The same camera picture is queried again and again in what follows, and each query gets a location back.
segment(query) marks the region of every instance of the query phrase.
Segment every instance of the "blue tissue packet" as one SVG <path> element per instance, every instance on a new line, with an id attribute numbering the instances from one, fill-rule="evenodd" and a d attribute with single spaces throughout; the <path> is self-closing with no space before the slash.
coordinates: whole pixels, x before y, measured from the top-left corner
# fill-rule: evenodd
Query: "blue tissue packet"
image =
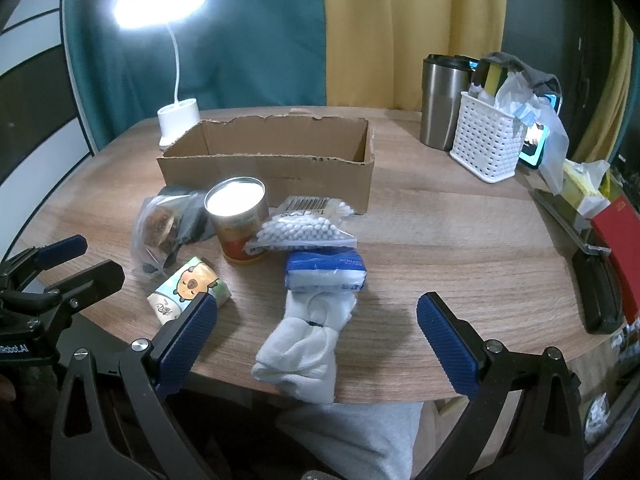
<path id="1" fill-rule="evenodd" d="M 366 277 L 355 249 L 297 251 L 289 253 L 284 285 L 294 292 L 361 290 Z"/>

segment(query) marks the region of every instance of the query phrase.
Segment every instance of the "blue gripper pad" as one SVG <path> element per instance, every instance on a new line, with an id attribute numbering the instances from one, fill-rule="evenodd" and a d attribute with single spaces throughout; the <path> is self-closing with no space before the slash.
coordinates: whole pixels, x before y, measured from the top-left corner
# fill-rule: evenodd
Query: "blue gripper pad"
<path id="1" fill-rule="evenodd" d="M 180 390 L 200 350 L 216 325 L 218 320 L 216 300 L 210 294 L 204 296 L 158 359 L 154 389 L 160 402 L 164 402 L 168 395 L 176 394 Z M 180 316 L 187 313 L 188 310 L 185 310 Z M 179 321 L 180 317 L 169 323 Z"/>
<path id="2" fill-rule="evenodd" d="M 52 269 L 78 256 L 82 256 L 86 252 L 86 247 L 86 239 L 83 236 L 73 235 L 59 242 L 41 247 L 34 262 L 40 270 Z"/>
<path id="3" fill-rule="evenodd" d="M 478 362 L 430 294 L 435 293 L 428 292 L 418 300 L 418 326 L 433 348 L 453 389 L 473 400 L 480 387 Z"/>

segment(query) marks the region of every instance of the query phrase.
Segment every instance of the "stainless steel tumbler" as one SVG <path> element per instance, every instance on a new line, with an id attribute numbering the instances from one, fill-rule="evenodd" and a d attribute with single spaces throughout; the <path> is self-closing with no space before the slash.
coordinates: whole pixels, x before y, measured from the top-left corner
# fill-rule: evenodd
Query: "stainless steel tumbler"
<path id="1" fill-rule="evenodd" d="M 463 57 L 430 54 L 422 62 L 420 142 L 449 151 L 456 134 L 460 92 L 469 89 L 472 70 Z"/>

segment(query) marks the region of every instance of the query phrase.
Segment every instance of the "cartoon face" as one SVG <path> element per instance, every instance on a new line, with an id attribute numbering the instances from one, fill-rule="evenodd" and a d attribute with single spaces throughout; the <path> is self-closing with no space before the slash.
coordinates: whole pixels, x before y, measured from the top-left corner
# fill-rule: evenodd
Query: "cartoon face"
<path id="1" fill-rule="evenodd" d="M 185 270 L 178 279 L 174 294 L 180 296 L 180 302 L 191 301 L 199 292 L 207 292 L 216 286 L 218 277 L 206 264 L 200 262 Z"/>
<path id="2" fill-rule="evenodd" d="M 170 319 L 176 319 L 180 316 L 180 307 L 171 298 L 154 292 L 147 298 L 147 301 L 158 313 L 158 318 L 162 324 L 166 323 Z"/>

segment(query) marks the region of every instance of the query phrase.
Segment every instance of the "wooden table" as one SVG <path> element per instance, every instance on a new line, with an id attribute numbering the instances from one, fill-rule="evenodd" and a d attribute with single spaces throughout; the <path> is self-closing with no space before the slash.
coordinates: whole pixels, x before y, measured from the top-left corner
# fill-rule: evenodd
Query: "wooden table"
<path id="1" fill-rule="evenodd" d="M 603 341 L 585 332 L 578 309 L 568 237 L 530 199 L 517 175 L 485 184 L 447 153 L 418 140 L 419 114 L 368 108 L 310 108 L 313 113 L 369 118 L 376 162 L 369 212 L 347 231 L 369 275 L 336 350 L 336 400 L 377 402 L 454 395 L 415 320 L 417 299 L 436 290 L 482 338 L 521 352 L 557 346 L 567 360 Z M 286 113 L 245 108 L 203 113 L 210 118 Z M 41 208 L 22 235 L 29 245 L 72 234 L 87 238 L 85 256 L 41 274 L 52 283 L 110 258 L 123 265 L 123 289 L 82 312 L 111 334 L 132 341 L 159 329 L 146 297 L 161 278 L 135 275 L 129 256 L 134 217 L 144 197 L 164 185 L 156 120 L 132 127 L 88 161 Z M 194 366 L 196 373 L 274 392 L 250 375 L 255 354 L 284 312 L 284 255 L 250 266 L 226 262 L 215 238 L 180 250 L 178 263 L 209 259 L 233 300 Z"/>

